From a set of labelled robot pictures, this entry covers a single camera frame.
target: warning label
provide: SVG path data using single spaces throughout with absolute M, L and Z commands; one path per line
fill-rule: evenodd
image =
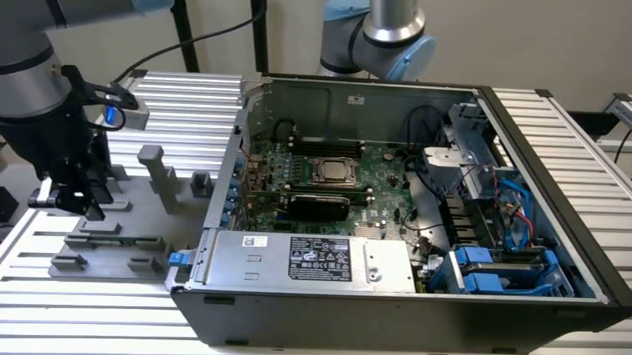
M 352 281 L 348 239 L 301 238 L 291 241 L 291 267 L 295 280 Z

